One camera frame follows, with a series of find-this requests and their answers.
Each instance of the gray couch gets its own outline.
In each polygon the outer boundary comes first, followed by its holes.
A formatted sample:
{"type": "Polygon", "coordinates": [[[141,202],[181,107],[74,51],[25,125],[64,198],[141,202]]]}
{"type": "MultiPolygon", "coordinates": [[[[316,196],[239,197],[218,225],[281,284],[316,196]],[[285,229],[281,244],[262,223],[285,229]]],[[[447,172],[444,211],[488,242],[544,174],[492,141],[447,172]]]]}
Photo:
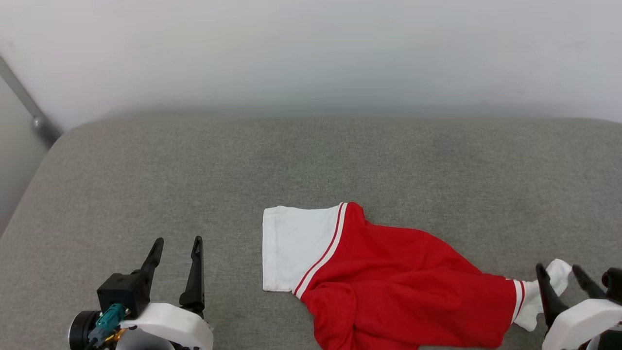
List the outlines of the gray couch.
{"type": "MultiPolygon", "coordinates": [[[[262,291],[262,211],[356,201],[477,267],[525,280],[562,258],[622,267],[622,125],[595,120],[161,118],[78,127],[54,145],[0,239],[0,348],[66,349],[113,272],[165,238],[152,301],[176,303],[205,240],[215,349],[318,349],[293,295],[262,291]]],[[[564,300],[584,298],[574,280],[564,300]]],[[[512,326],[502,349],[537,349],[512,326]]]]}

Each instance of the striped trim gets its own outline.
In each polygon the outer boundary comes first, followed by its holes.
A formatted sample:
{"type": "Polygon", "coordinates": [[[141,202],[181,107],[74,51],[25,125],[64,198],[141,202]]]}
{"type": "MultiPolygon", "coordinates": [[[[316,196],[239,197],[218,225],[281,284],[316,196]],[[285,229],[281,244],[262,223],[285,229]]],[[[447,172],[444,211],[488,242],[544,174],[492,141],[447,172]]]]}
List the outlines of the striped trim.
{"type": "Polygon", "coordinates": [[[339,212],[337,214],[337,225],[335,226],[333,240],[330,241],[330,244],[328,245],[328,248],[326,248],[326,251],[324,252],[322,257],[317,260],[317,262],[315,262],[313,266],[311,266],[307,273],[305,273],[305,275],[300,280],[300,283],[298,283],[298,286],[294,290],[294,295],[297,296],[298,299],[302,298],[302,294],[305,292],[305,290],[307,290],[307,287],[317,270],[319,270],[320,267],[324,266],[324,264],[326,264],[330,260],[330,258],[333,257],[333,254],[335,253],[335,250],[339,245],[339,241],[341,240],[343,221],[345,220],[347,206],[348,203],[341,203],[341,205],[339,206],[339,212]]]}
{"type": "Polygon", "coordinates": [[[521,312],[522,303],[525,301],[525,286],[522,281],[514,280],[514,287],[516,288],[516,305],[514,306],[514,314],[512,315],[512,322],[516,320],[516,316],[521,312]]]}

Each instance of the clothing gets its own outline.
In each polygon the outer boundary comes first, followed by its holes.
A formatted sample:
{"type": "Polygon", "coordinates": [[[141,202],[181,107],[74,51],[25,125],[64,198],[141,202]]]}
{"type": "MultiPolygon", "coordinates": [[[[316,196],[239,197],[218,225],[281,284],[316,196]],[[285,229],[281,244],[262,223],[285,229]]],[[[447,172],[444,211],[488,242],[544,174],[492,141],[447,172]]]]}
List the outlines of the clothing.
{"type": "MultiPolygon", "coordinates": [[[[546,268],[550,277],[550,285],[557,295],[561,295],[568,287],[568,275],[572,267],[563,260],[555,259],[546,268]]],[[[523,282],[525,297],[521,310],[514,320],[514,324],[531,332],[537,326],[536,316],[542,313],[542,298],[540,297],[540,285],[538,281],[523,282]]]]}
{"type": "Polygon", "coordinates": [[[324,350],[501,345],[524,283],[481,273],[415,229],[374,225],[356,203],[266,209],[264,289],[291,291],[324,350]]]}

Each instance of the teal connector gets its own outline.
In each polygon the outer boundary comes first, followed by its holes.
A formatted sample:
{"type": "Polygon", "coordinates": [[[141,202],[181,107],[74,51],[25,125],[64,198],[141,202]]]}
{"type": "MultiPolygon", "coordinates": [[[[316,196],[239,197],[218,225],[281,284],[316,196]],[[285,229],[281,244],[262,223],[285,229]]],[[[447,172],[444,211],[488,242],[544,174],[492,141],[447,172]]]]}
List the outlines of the teal connector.
{"type": "Polygon", "coordinates": [[[100,346],[104,343],[104,340],[113,332],[113,330],[121,324],[121,321],[125,318],[125,308],[121,304],[112,304],[101,315],[101,317],[95,323],[95,329],[88,334],[89,342],[96,339],[94,345],[100,346]]]}

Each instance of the fabric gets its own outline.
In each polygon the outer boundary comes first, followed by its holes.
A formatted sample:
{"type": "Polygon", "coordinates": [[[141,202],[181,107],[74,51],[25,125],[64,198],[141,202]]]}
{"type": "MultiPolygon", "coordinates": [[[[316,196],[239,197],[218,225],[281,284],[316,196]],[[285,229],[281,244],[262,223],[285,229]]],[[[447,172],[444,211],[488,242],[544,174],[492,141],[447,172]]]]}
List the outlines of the fabric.
{"type": "MultiPolygon", "coordinates": [[[[176,304],[201,235],[217,350],[317,350],[305,305],[261,289],[265,208],[355,201],[371,222],[433,232],[488,273],[532,280],[559,257],[598,280],[621,264],[621,198],[622,126],[598,120],[84,125],[52,147],[0,238],[0,349],[67,350],[96,288],[139,268],[160,236],[151,297],[176,304]]],[[[584,298],[569,281],[564,301],[584,298]]],[[[544,331],[512,326],[500,349],[537,349],[544,331]]]]}
{"type": "MultiPolygon", "coordinates": [[[[550,277],[550,285],[557,295],[561,295],[568,287],[568,275],[572,267],[563,260],[555,259],[546,268],[550,277]]],[[[540,286],[538,281],[527,281],[523,283],[525,287],[525,297],[514,323],[528,331],[533,331],[536,326],[536,316],[542,313],[542,298],[540,297],[540,286]]]]}
{"type": "MultiPolygon", "coordinates": [[[[536,323],[537,282],[481,273],[427,232],[370,223],[357,203],[268,208],[263,237],[264,290],[300,298],[324,350],[497,348],[517,315],[536,323]]],[[[570,266],[547,270],[560,294],[570,266]]]]}

